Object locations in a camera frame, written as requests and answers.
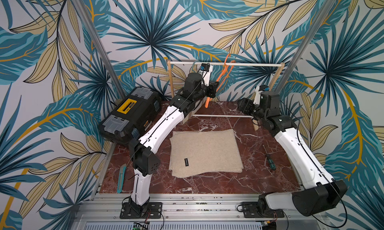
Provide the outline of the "orange plastic hanger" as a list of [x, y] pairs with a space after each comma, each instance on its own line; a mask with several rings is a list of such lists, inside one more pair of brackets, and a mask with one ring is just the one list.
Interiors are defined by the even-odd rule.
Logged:
[[225, 82], [225, 80], [229, 77], [229, 74], [231, 73], [232, 69], [234, 68], [233, 65], [231, 65], [231, 69], [228, 70], [228, 68], [230, 67], [230, 65], [227, 65], [227, 60], [228, 58], [231, 57], [231, 53], [229, 53], [226, 58], [225, 58], [225, 61], [224, 61], [224, 65], [223, 65], [223, 69], [219, 75], [219, 77], [217, 78], [217, 82], [219, 82], [219, 86], [217, 88], [217, 90], [219, 90], [221, 88], [221, 86], [223, 85], [223, 83]]

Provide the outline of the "beige wool scarf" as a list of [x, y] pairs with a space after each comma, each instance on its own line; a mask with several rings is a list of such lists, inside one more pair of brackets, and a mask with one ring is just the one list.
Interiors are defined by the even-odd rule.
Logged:
[[169, 170], [176, 178], [214, 172], [241, 173], [244, 169], [232, 129], [174, 132], [170, 141]]

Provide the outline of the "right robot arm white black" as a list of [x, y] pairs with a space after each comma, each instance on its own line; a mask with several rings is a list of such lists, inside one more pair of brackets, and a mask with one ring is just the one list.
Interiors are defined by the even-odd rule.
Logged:
[[345, 182], [335, 180], [306, 145], [292, 117], [282, 115], [279, 94], [262, 91], [259, 96], [258, 103], [247, 98], [238, 100], [238, 110], [261, 121], [262, 127], [283, 147], [303, 190], [260, 195], [258, 214], [266, 216], [272, 211], [296, 210], [308, 217], [335, 208], [348, 190]]

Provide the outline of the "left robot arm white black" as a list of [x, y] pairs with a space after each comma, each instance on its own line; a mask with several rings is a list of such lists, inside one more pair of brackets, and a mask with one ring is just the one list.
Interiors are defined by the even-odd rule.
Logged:
[[197, 109], [207, 97], [216, 96], [218, 81], [210, 81], [207, 75], [191, 73], [184, 86], [172, 98], [164, 114], [139, 140], [131, 140], [129, 150], [134, 168], [134, 188], [129, 203], [140, 211], [148, 205], [152, 175], [160, 165], [156, 153], [176, 125]]

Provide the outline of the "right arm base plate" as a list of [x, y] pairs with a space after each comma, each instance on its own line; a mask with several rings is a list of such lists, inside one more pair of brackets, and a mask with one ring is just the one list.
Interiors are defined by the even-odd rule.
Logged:
[[244, 214], [246, 219], [280, 219], [285, 217], [282, 210], [271, 210], [261, 202], [242, 202], [239, 211]]

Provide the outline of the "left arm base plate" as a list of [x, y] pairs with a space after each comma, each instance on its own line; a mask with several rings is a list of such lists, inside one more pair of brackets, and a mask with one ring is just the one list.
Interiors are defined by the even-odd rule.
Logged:
[[161, 219], [163, 203], [148, 202], [140, 206], [134, 202], [123, 203], [120, 219]]

